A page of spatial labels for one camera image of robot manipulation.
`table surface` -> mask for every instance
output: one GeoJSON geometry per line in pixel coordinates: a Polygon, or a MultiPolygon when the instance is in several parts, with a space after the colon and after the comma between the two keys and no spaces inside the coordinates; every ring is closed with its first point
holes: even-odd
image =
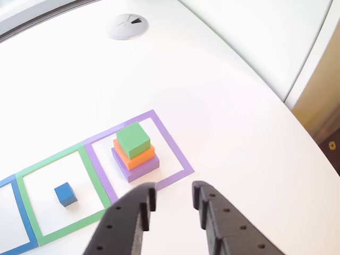
{"type": "MultiPolygon", "coordinates": [[[[285,254],[339,254],[340,181],[292,113],[175,0],[93,3],[0,45],[0,180],[154,109],[195,170],[158,193],[142,254],[208,254],[191,183],[225,195],[285,254]],[[117,14],[143,36],[107,37],[117,14]]],[[[81,254],[92,224],[27,254],[81,254]]]]}

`green tape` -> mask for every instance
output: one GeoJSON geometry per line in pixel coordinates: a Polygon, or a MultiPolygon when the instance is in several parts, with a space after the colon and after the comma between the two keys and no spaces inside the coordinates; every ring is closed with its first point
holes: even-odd
{"type": "Polygon", "coordinates": [[[81,148],[78,149],[78,152],[80,154],[81,160],[84,163],[84,166],[90,176],[91,182],[94,185],[98,196],[101,200],[101,203],[103,204],[104,208],[108,208],[111,205],[111,201],[109,199],[109,197],[106,194],[106,191],[103,187],[103,185],[101,184],[101,181],[97,175],[97,172],[94,168],[94,166],[91,163],[91,160],[89,158],[89,155],[87,154],[85,147],[82,146],[81,148]]]}
{"type": "Polygon", "coordinates": [[[20,172],[18,172],[16,174],[16,180],[18,182],[18,186],[19,186],[19,190],[20,190],[20,194],[21,194],[21,197],[22,197],[22,201],[23,201],[23,204],[25,206],[25,209],[26,209],[26,212],[27,212],[27,215],[28,215],[28,218],[30,220],[30,223],[32,225],[32,229],[34,231],[34,234],[36,235],[36,238],[37,238],[37,241],[38,241],[38,244],[40,246],[44,245],[44,244],[47,244],[47,243],[50,243],[50,242],[53,242],[59,238],[62,238],[68,234],[71,234],[72,232],[74,231],[77,231],[83,227],[86,227],[98,220],[100,220],[102,218],[102,216],[104,215],[105,211],[106,211],[106,208],[108,208],[110,205],[111,205],[111,202],[110,202],[110,199],[109,197],[107,196],[106,194],[106,191],[103,187],[103,185],[101,184],[100,180],[99,180],[99,177],[91,163],[91,160],[85,150],[85,147],[83,146],[83,143],[78,143],[72,147],[69,147],[49,158],[46,158],[42,161],[40,161],[39,163],[36,163],[20,172]],[[81,157],[81,160],[83,161],[83,164],[85,166],[85,169],[91,179],[91,182],[93,184],[93,186],[95,187],[97,193],[98,193],[98,196],[104,206],[104,210],[101,210],[101,211],[98,211],[96,212],[95,214],[92,214],[84,219],[81,219],[75,223],[72,223],[71,225],[69,226],[66,226],[66,227],[63,227],[53,233],[50,233],[48,235],[45,235],[43,236],[43,233],[41,232],[41,229],[40,229],[40,226],[39,226],[39,223],[37,221],[37,217],[34,213],[34,210],[32,208],[32,204],[29,200],[29,196],[28,196],[28,193],[27,193],[27,190],[26,190],[26,187],[25,187],[25,183],[23,181],[23,177],[25,175],[28,175],[48,164],[51,164],[53,163],[54,161],[57,161],[58,159],[61,159],[71,153],[74,153],[78,151],[80,157],[81,157]]]}
{"type": "Polygon", "coordinates": [[[98,220],[100,220],[104,213],[105,213],[105,209],[96,212],[95,214],[92,214],[84,219],[81,219],[75,223],[72,223],[71,225],[67,226],[67,227],[63,227],[53,233],[50,233],[48,235],[43,236],[41,239],[38,239],[38,243],[40,246],[53,242],[59,238],[62,238],[68,234],[71,234],[77,230],[80,230],[83,227],[86,227],[94,222],[97,222],[98,220]]]}
{"type": "Polygon", "coordinates": [[[28,175],[28,174],[34,172],[35,170],[38,170],[38,169],[40,169],[40,168],[42,168],[44,166],[47,166],[47,165],[53,163],[54,161],[57,161],[58,159],[61,159],[61,158],[65,157],[65,156],[67,156],[67,155],[69,155],[69,154],[71,154],[73,152],[76,152],[82,146],[83,146],[82,142],[77,143],[77,144],[75,144],[75,145],[73,145],[73,146],[71,146],[71,147],[69,147],[69,148],[67,148],[65,150],[62,150],[62,151],[58,152],[57,154],[55,154],[53,156],[50,156],[50,157],[48,157],[48,158],[46,158],[46,159],[44,159],[44,160],[42,160],[42,161],[40,161],[40,162],[30,166],[30,167],[25,168],[24,170],[16,173],[15,176],[19,177],[19,176],[28,175]]]}

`purple square outline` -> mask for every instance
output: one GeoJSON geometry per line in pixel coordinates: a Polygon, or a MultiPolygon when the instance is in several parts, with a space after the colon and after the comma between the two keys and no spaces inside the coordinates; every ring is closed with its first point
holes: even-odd
{"type": "Polygon", "coordinates": [[[184,177],[187,177],[189,174],[194,173],[195,171],[193,170],[193,168],[191,167],[190,163],[188,162],[188,160],[186,159],[186,157],[184,156],[183,152],[180,150],[180,148],[178,147],[178,145],[176,144],[175,140],[172,138],[172,136],[169,134],[169,132],[166,130],[164,124],[160,121],[158,115],[156,114],[156,112],[152,109],[146,113],[143,113],[137,117],[134,117],[128,121],[125,121],[117,126],[114,126],[106,131],[103,131],[99,134],[94,135],[93,137],[90,137],[86,140],[84,140],[84,147],[87,151],[87,154],[89,155],[89,158],[93,164],[93,167],[95,168],[97,175],[108,195],[108,197],[110,198],[111,203],[114,203],[115,201],[118,200],[118,196],[116,194],[116,192],[114,191],[110,181],[107,178],[107,175],[105,174],[105,171],[103,169],[103,167],[101,166],[99,159],[92,147],[92,143],[97,142],[105,137],[108,137],[109,135],[112,135],[116,132],[118,132],[119,130],[135,123],[135,122],[140,122],[143,120],[146,120],[147,118],[151,118],[151,120],[154,122],[154,124],[156,125],[158,131],[161,133],[161,135],[163,136],[163,138],[165,139],[165,141],[167,142],[167,144],[169,145],[169,147],[171,148],[172,152],[175,154],[176,158],[178,159],[178,161],[180,162],[180,164],[183,167],[183,170],[180,170],[177,173],[174,173],[173,175],[159,181],[157,183],[157,190],[161,190],[165,187],[168,187],[169,185],[181,180],[184,177]]]}

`purple block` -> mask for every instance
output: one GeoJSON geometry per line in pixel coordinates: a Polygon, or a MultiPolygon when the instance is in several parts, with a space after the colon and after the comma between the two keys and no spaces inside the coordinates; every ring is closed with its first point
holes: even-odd
{"type": "Polygon", "coordinates": [[[133,170],[128,170],[126,165],[123,163],[122,159],[118,155],[116,149],[112,148],[111,150],[113,157],[115,158],[119,168],[122,170],[125,178],[129,183],[159,168],[159,158],[157,157],[157,155],[155,155],[152,159],[137,166],[133,170]]]}

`blue cube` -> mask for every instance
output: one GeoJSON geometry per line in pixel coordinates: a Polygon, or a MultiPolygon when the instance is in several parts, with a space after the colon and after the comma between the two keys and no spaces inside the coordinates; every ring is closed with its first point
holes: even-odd
{"type": "Polygon", "coordinates": [[[60,185],[59,187],[56,187],[54,191],[57,194],[59,202],[64,207],[69,206],[70,204],[78,201],[78,199],[75,197],[73,189],[71,188],[68,182],[60,185]]]}

